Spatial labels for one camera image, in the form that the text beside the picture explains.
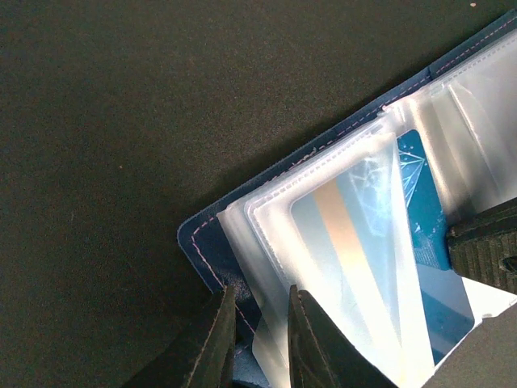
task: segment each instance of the gold stripe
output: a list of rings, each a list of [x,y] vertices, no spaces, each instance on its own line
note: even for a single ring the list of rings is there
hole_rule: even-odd
[[[341,264],[343,275],[351,286],[373,343],[383,352],[389,351],[394,356],[401,355],[397,333],[339,192],[336,179],[325,183],[313,194]]]

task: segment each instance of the card holder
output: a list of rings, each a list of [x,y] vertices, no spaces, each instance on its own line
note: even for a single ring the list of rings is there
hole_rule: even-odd
[[[227,196],[221,198],[219,201],[210,205],[206,209],[202,210],[194,217],[185,221],[178,231],[178,241],[181,248],[185,251],[187,257],[194,265],[195,269],[204,279],[207,286],[215,291],[222,288],[223,285],[232,284],[236,286],[236,301],[237,301],[237,328],[245,338],[247,345],[244,346],[240,352],[247,351],[250,348],[250,342],[254,337],[254,333],[258,327],[259,320],[261,317],[260,306],[263,300],[258,298],[255,300],[253,297],[250,287],[245,281],[242,269],[238,266],[237,261],[234,258],[232,247],[225,238],[224,232],[221,229],[221,225],[218,219],[215,217],[217,213],[226,209],[226,207],[233,203],[238,198],[243,197],[249,192],[263,185],[268,180],[274,179],[278,175],[283,175],[285,171],[292,169],[304,161],[312,158],[315,154],[324,150],[328,146],[334,144],[338,139],[347,135],[348,133],[355,131],[360,125],[369,122],[376,118],[376,114],[382,110],[383,107],[389,106],[391,103],[396,102],[404,97],[411,95],[415,91],[418,91],[428,85],[433,79],[436,79],[451,69],[457,70],[460,67],[458,65],[469,61],[473,55],[479,51],[490,46],[498,38],[508,36],[509,32],[515,30],[517,20],[517,13],[510,11],[502,16],[497,21],[477,33],[475,36],[460,44],[454,48],[450,53],[441,57],[438,61],[430,64],[426,69],[422,70],[412,78],[403,82],[401,85],[393,88],[391,91],[385,93],[381,97],[375,99],[364,108],[358,110],[355,114],[349,118],[329,129],[319,137],[313,139],[310,143],[303,146],[293,154],[286,157],[284,160],[276,163],[271,168],[264,171],[262,174],[256,176],[246,184],[237,188]],[[457,91],[456,100],[464,100],[465,93],[462,90]],[[487,116],[492,120],[497,117],[497,112],[494,109],[488,111]],[[401,130],[407,131],[414,129],[417,125],[411,125],[406,122],[407,117],[398,117],[401,123]],[[435,122],[438,123],[436,126],[440,126],[439,117],[435,114]],[[425,131],[420,132],[422,135],[422,141],[425,139]],[[440,149],[440,144],[436,144],[435,149]],[[449,153],[439,153],[433,155],[427,155],[430,159],[437,159],[437,162],[433,167],[433,175],[435,177],[436,186],[439,192],[447,193],[446,196],[440,194],[440,200],[444,208],[454,209],[457,211],[457,215],[454,212],[448,212],[448,216],[462,218],[464,214],[475,212],[475,206],[472,206],[465,198],[469,198],[470,192],[473,191],[473,187],[468,186],[467,179],[459,179],[459,195],[455,196],[456,182],[448,182],[447,185],[440,186],[443,180],[436,179],[436,177],[447,177],[452,176],[458,172],[457,163],[454,159],[455,155]],[[494,200],[494,196],[491,196],[490,191],[487,189],[485,192],[477,191],[480,202],[490,203]],[[476,324],[481,321],[482,315],[495,316],[510,306],[515,298],[511,295],[501,295],[501,292],[491,288],[487,288],[485,285],[477,282],[463,279],[469,301],[476,315]]]
[[[434,363],[387,124],[375,120],[218,217],[284,360],[297,285],[380,371],[413,386]]]

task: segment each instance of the fabric surface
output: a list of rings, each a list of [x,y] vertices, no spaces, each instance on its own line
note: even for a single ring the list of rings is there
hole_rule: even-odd
[[[127,381],[208,300],[183,220],[514,6],[2,2],[0,385]],[[504,382],[507,317],[442,386]]]

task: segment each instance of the clear plastic pocket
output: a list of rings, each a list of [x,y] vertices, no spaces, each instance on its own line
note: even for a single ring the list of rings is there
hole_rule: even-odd
[[[417,129],[449,223],[517,196],[517,31],[386,108]]]
[[[397,141],[382,119],[242,198],[220,219],[230,239],[231,229],[246,230],[253,241],[237,260],[260,289],[263,319],[275,328],[285,360],[288,291],[296,284],[399,386],[432,373]]]

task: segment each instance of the blue leather cover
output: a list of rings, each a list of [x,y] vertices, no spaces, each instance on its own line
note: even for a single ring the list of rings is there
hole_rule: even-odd
[[[410,79],[374,99],[341,123],[328,129],[286,158],[219,199],[216,203],[186,220],[179,227],[179,245],[206,285],[213,292],[221,289],[223,285],[233,285],[235,288],[237,329],[248,344],[253,339],[254,330],[259,323],[261,314],[216,218],[217,213],[266,181],[281,175],[360,125],[373,120],[384,105],[415,92],[447,70],[471,57],[486,45],[516,28],[517,11],[512,10]]]

